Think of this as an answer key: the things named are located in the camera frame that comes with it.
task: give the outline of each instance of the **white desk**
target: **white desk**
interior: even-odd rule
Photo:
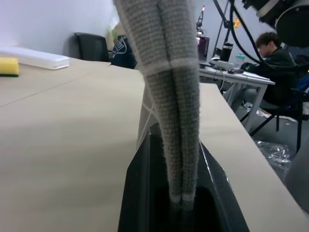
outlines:
[[[136,70],[73,61],[62,72],[21,66],[19,78],[0,78],[8,100],[0,107],[1,232],[117,231],[143,78]],[[201,85],[200,138],[226,171],[251,232],[308,231],[214,85]]]
[[[269,79],[262,79],[256,77],[245,76],[243,74],[229,74],[224,72],[224,76],[221,71],[215,70],[213,68],[206,67],[204,69],[199,70],[200,76],[209,77],[209,78],[216,78],[220,80],[225,80],[227,82],[234,83],[231,87],[230,94],[225,96],[228,104],[231,105],[237,90],[241,88],[242,85],[249,85],[258,88],[257,96],[255,101],[253,102],[252,109],[249,113],[248,119],[245,121],[245,128],[249,132],[251,129],[256,111],[261,104],[263,99],[264,93],[268,85],[274,85],[275,83],[270,81]]]

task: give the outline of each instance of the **chair leg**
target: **chair leg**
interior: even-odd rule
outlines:
[[[250,111],[244,116],[242,117],[242,119],[240,120],[240,122],[243,122],[243,120],[245,120],[248,116],[249,116]]]
[[[301,145],[301,129],[303,124],[303,103],[299,103],[298,106],[298,125],[297,125],[297,147],[296,152],[299,151]]]
[[[270,120],[272,120],[276,114],[272,114],[268,119],[266,119],[260,126],[258,126],[254,131],[250,133],[250,136],[254,136],[260,129],[262,129],[263,126],[265,126]]]
[[[276,131],[279,131],[279,124],[280,124],[280,115],[277,114],[277,118],[276,118]]]

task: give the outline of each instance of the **gray knitted fabric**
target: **gray knitted fabric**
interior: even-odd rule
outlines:
[[[152,102],[145,105],[148,111],[154,108],[160,125],[170,199],[188,209],[195,196],[199,127],[198,60],[190,2],[114,0],[145,77],[149,95],[144,97]],[[151,113],[146,121],[141,119],[139,136],[150,126],[143,123],[150,122],[154,122]]]

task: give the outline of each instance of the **sponge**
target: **sponge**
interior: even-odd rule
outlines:
[[[18,59],[0,57],[0,76],[18,77]]]

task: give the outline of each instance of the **black office chair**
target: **black office chair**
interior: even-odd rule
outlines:
[[[260,129],[262,129],[263,126],[265,126],[270,120],[272,120],[276,116],[277,116],[276,131],[279,131],[279,122],[280,122],[279,117],[280,116],[291,117],[297,120],[298,122],[296,152],[299,151],[301,145],[302,121],[309,120],[309,116],[303,114],[303,103],[309,102],[309,97],[303,91],[297,89],[292,89],[292,91],[295,92],[295,96],[286,105],[277,109],[263,109],[271,113],[271,116],[268,119],[266,119],[261,125],[259,125],[256,129],[254,129],[250,133],[250,136],[254,136]],[[250,112],[248,112],[240,121],[242,122],[243,120],[245,120],[248,117],[249,113]]]
[[[81,32],[74,33],[74,35],[78,39],[81,59],[109,62],[107,44],[103,36]]]

